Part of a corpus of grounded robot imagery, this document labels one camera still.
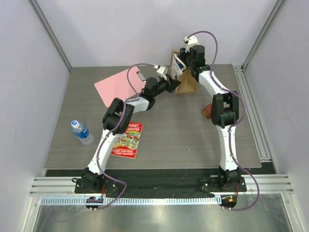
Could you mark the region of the burlap canvas tote bag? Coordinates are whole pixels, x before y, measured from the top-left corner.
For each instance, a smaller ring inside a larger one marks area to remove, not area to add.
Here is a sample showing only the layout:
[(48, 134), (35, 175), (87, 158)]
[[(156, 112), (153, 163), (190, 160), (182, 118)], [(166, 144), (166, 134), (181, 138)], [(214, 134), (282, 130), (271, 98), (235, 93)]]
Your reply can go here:
[(195, 78), (192, 77), (191, 72), (188, 69), (181, 71), (176, 62), (174, 55), (179, 56), (179, 52), (173, 50), (171, 54), (170, 62), (170, 75), (173, 79), (181, 81), (181, 84), (174, 91), (175, 94), (185, 94), (185, 93), (197, 93), (197, 82)]

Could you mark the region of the Pocari Sweat plastic bottle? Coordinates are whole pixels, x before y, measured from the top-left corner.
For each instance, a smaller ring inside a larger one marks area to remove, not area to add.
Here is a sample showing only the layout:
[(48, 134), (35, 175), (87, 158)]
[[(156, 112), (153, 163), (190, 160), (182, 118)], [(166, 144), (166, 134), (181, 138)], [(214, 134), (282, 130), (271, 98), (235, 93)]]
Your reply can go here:
[(176, 54), (174, 55), (174, 58), (176, 62), (178, 63), (178, 66), (181, 69), (181, 71), (184, 71), (186, 69), (186, 65), (184, 64), (184, 62)]

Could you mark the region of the small water bottle blue cap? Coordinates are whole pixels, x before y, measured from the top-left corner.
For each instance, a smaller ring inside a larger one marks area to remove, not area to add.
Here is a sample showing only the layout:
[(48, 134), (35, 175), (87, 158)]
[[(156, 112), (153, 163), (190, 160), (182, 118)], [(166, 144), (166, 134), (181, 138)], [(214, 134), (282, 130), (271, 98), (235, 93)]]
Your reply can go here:
[(94, 137), (88, 127), (77, 120), (71, 122), (72, 133), (79, 139), (84, 145), (92, 145)]

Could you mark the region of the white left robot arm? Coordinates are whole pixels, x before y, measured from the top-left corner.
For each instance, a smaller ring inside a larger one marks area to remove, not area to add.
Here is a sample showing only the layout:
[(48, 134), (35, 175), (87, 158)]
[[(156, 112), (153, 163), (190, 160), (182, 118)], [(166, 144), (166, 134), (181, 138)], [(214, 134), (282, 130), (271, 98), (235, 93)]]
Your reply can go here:
[(172, 93), (181, 81), (171, 78), (150, 77), (139, 96), (134, 99), (121, 100), (115, 98), (102, 119), (103, 130), (99, 145), (88, 166), (82, 171), (80, 178), (73, 178), (75, 192), (99, 192), (104, 185), (107, 161), (117, 140), (125, 134), (132, 115), (150, 110), (155, 104), (155, 97), (167, 91)]

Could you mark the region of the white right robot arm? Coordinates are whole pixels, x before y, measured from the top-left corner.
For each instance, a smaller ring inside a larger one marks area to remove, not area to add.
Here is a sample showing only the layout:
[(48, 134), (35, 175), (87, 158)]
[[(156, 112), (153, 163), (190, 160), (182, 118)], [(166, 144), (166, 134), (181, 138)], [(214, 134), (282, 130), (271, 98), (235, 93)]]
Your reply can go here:
[(206, 65), (205, 47), (193, 45), (180, 49), (180, 60), (191, 75), (212, 96), (211, 121), (216, 126), (220, 143), (218, 184), (223, 191), (233, 191), (241, 173), (236, 156), (236, 123), (239, 119), (239, 94), (227, 89)]

